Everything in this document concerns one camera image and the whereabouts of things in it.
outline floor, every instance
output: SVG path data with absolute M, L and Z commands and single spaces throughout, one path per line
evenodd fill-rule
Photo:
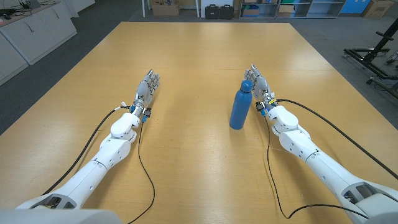
M 142 17 L 140 1 L 96 0 L 72 21 L 78 34 L 48 54 L 42 60 L 0 86 L 0 134 L 21 117 L 40 97 L 54 86 L 91 49 L 122 21 L 161 22 L 289 22 L 357 89 L 394 127 L 398 129 L 398 100 L 376 86 L 365 84 L 372 76 L 352 58 L 343 57 L 344 48 L 371 48 L 379 41 L 375 31 L 384 32 L 398 16 L 395 4 L 382 19 L 339 17 L 337 19 L 233 19 L 208 21 L 196 17 L 196 10 L 184 9 L 178 17 L 154 17 L 147 10 Z M 389 42 L 391 52 L 378 57 L 375 64 L 383 65 L 387 57 L 398 49 L 398 41 Z M 398 73 L 395 65 L 384 65 L 391 74 Z

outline cabinet door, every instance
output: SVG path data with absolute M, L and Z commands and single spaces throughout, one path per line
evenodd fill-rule
M 33 61 L 44 53 L 43 49 L 33 37 L 32 32 L 22 20 L 15 21 L 0 29 L 4 35 L 7 35 L 12 40 L 29 61 Z
M 0 34 L 0 73 L 8 76 L 18 68 L 21 68 L 26 61 L 19 55 L 15 48 Z
M 21 19 L 21 21 L 29 28 L 34 39 L 37 41 L 37 43 L 39 43 L 44 52 L 50 50 L 57 44 L 54 38 L 52 38 L 49 30 L 47 30 L 43 22 L 36 14 L 27 16 Z
M 4 75 L 2 75 L 2 73 L 0 72 L 0 81 L 5 78 Z
M 49 30 L 56 43 L 63 41 L 67 37 L 67 34 L 62 29 L 58 21 L 58 16 L 52 7 L 38 12 L 37 15 L 46 26 L 47 30 Z
M 51 7 L 51 9 L 54 10 L 54 12 L 56 13 L 60 26 L 62 27 L 62 30 L 65 31 L 67 36 L 76 32 L 76 28 L 70 20 L 69 15 L 63 4 L 56 4 Z

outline black metal frame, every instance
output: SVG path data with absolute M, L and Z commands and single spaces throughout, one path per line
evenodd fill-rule
M 376 45 L 374 49 L 344 49 L 344 52 L 349 56 L 353 57 L 363 66 L 368 68 L 370 71 L 376 74 L 377 77 L 379 77 L 380 79 L 398 80 L 398 76 L 389 75 L 385 71 L 381 70 L 377 65 L 374 65 L 372 63 L 373 59 L 377 56 L 379 52 L 387 53 L 388 51 L 390 51 L 390 49 L 384 49 L 383 47 L 389 40 L 394 40 L 392 36 L 397 31 L 398 31 L 398 19 L 396 19 L 395 22 L 392 23 L 390 28 L 388 28 L 388 30 L 384 34 L 376 32 L 376 34 L 382 36 L 383 38 L 380 40 L 380 42 Z M 367 54 L 365 55 L 365 57 L 363 57 L 358 52 L 367 52 Z M 371 77 L 366 83 L 371 84 L 372 82 L 376 83 L 381 88 L 391 93 L 394 97 L 398 98 L 398 92 L 397 92 L 398 82 L 394 86 L 389 87 L 381 83 L 379 80 L 375 79 L 374 77 Z

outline white robotic arm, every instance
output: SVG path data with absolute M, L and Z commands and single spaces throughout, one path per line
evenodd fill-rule
M 259 100 L 257 109 L 270 121 L 275 121 L 272 132 L 279 136 L 282 147 L 303 160 L 342 207 L 369 217 L 366 219 L 345 211 L 353 223 L 398 222 L 398 191 L 356 177 L 325 154 L 311 141 L 309 133 L 299 125 L 297 117 L 278 105 L 266 79 L 253 64 L 244 76 L 254 84 L 254 97 Z
M 158 74 L 154 75 L 153 70 L 149 71 L 138 86 L 133 105 L 126 107 L 122 103 L 129 112 L 124 113 L 111 126 L 111 133 L 102 141 L 98 153 L 65 185 L 53 192 L 29 200 L 17 208 L 81 208 L 105 174 L 129 154 L 130 145 L 137 137 L 137 133 L 133 129 L 140 125 L 141 115 L 150 116 L 150 108 L 147 106 L 160 85 L 159 79 Z

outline black equipment case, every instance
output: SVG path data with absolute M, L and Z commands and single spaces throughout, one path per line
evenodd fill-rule
M 206 19 L 218 19 L 218 15 L 220 14 L 220 8 L 215 4 L 211 4 L 206 6 L 205 8 L 205 17 Z
M 220 7 L 220 19 L 232 19 L 234 17 L 234 7 L 224 5 Z

